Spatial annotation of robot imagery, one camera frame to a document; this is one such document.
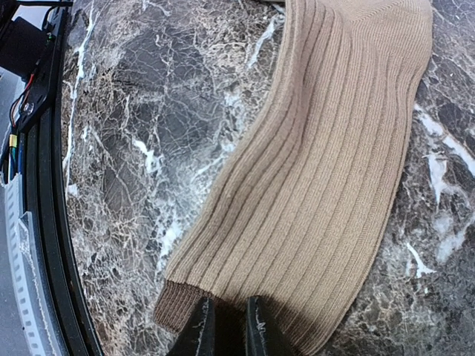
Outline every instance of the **sock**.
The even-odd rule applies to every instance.
[[[384,233],[431,53],[428,0],[288,0],[269,97],[174,252],[157,304],[261,295],[303,355],[330,337]]]

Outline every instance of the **red wire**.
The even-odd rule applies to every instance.
[[[31,74],[30,80],[28,81],[27,86],[23,90],[23,94],[18,97],[18,99],[15,102],[15,105],[12,107],[12,111],[10,112],[10,116],[11,116],[11,119],[12,119],[12,126],[13,127],[16,127],[16,123],[15,123],[14,118],[15,118],[16,108],[18,107],[18,104],[20,103],[20,98],[25,95],[25,97],[23,99],[23,103],[25,103],[27,101],[28,96],[30,95],[30,87],[33,84],[33,77],[34,76],[35,76],[34,74]]]

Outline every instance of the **black metal frame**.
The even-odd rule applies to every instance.
[[[30,97],[39,106],[19,124],[19,171],[23,174],[24,206],[33,215],[43,266],[68,352],[73,356],[103,355],[82,293],[66,214],[62,178],[61,87],[68,10],[53,16],[55,39],[42,61]]]

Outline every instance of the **marble countertop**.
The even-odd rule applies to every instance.
[[[475,355],[475,3],[433,0],[399,192],[319,355]],[[76,262],[107,355],[165,355],[172,249],[268,93],[285,10],[253,0],[75,1],[63,86]]]

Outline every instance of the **yellow connector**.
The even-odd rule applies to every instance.
[[[17,145],[18,145],[18,140],[17,140],[16,135],[10,135],[10,147],[16,148]]]

